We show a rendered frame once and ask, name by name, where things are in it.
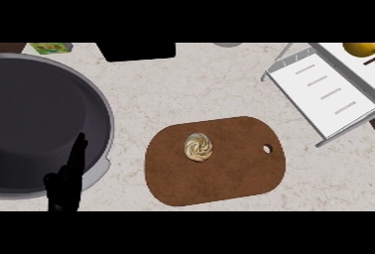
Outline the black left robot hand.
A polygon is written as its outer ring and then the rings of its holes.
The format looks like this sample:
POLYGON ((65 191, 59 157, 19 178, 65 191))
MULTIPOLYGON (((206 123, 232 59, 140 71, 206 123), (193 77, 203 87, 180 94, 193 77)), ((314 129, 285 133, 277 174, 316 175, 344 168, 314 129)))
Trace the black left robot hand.
POLYGON ((68 162, 56 173, 44 176, 48 211, 51 212, 74 212, 79 208, 87 146, 88 140, 85 134, 81 133, 72 146, 68 162))

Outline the brown wooden cutting board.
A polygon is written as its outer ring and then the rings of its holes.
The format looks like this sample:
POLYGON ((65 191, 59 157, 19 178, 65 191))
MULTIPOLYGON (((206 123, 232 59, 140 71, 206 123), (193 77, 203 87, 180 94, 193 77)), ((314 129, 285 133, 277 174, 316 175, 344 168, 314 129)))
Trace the brown wooden cutting board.
POLYGON ((155 198, 172 206, 271 191, 282 182, 285 156, 277 135, 258 119, 242 116, 177 124, 153 136, 144 154, 144 178, 155 198), (202 133, 212 156, 187 159, 184 141, 202 133))

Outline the white tiered basket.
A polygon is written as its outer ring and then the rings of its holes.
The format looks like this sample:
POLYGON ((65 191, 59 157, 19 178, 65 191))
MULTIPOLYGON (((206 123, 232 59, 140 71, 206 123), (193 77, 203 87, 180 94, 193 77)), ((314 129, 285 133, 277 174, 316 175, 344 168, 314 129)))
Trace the white tiered basket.
POLYGON ((375 44, 354 54, 342 43, 310 43, 265 69, 270 80, 314 131, 323 146, 361 124, 375 121, 375 44))

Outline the yellow lemon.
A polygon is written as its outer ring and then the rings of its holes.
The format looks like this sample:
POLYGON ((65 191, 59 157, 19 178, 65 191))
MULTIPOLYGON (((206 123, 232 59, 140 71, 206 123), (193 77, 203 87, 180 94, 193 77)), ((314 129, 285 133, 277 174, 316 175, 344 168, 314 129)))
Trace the yellow lemon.
POLYGON ((375 54, 375 43, 344 43, 342 48, 358 58, 370 57, 375 54))

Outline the large grey pot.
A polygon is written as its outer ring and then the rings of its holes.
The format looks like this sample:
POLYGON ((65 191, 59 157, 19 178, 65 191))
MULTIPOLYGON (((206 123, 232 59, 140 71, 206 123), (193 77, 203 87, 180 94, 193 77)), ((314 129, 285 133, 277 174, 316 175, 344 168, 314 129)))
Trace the large grey pot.
POLYGON ((109 168, 110 108, 91 81, 43 57, 0 53, 0 199, 43 196, 44 175, 85 136, 84 187, 109 168))

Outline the cream swirled cupcake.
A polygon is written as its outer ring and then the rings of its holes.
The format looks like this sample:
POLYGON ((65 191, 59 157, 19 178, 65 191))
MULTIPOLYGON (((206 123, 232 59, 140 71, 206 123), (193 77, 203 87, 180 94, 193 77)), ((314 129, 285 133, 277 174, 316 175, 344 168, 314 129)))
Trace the cream swirled cupcake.
POLYGON ((203 133, 193 133, 184 141, 184 155, 195 162, 203 162, 212 155, 212 142, 203 133))

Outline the green box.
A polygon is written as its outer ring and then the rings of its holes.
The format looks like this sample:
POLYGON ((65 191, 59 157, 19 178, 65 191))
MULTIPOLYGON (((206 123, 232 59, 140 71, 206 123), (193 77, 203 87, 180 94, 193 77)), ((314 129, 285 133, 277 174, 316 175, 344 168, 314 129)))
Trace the green box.
POLYGON ((40 55, 63 54, 72 51, 71 43, 31 43, 31 47, 40 55))

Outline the black appliance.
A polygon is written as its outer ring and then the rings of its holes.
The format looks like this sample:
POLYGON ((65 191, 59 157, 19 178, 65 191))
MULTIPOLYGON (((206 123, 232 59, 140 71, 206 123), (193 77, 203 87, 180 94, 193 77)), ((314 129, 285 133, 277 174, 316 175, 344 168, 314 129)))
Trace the black appliance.
POLYGON ((174 43, 97 43, 96 45, 105 60, 110 63, 175 57, 174 43))

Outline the brown wooden object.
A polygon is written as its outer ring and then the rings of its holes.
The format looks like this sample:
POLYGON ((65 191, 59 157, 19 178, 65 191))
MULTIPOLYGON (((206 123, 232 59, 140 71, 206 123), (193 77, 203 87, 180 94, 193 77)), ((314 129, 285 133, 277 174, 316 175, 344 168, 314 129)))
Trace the brown wooden object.
POLYGON ((25 43, 0 43, 0 53, 20 54, 25 46, 25 43))

